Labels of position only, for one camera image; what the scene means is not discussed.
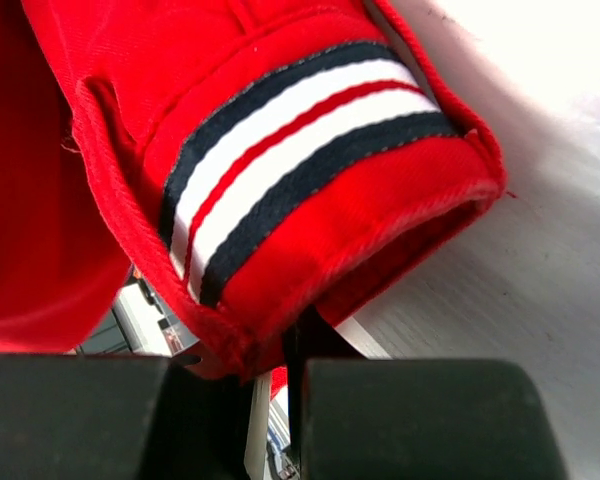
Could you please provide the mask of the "red trousers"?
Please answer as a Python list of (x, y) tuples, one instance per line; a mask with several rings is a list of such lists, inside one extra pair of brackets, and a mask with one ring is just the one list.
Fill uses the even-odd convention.
[(386, 1), (0, 1), (0, 352), (72, 350), (137, 269), (252, 377), (505, 184)]

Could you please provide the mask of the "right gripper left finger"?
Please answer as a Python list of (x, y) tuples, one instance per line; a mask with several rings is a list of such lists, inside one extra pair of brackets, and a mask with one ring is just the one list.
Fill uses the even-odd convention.
[(0, 355), (0, 479), (243, 479), (245, 411), (164, 357)]

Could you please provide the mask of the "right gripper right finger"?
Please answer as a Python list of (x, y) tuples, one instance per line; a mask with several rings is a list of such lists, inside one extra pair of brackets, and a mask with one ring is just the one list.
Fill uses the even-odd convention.
[(306, 309), (283, 336), (304, 479), (564, 479), (541, 396), (518, 365), (370, 359)]

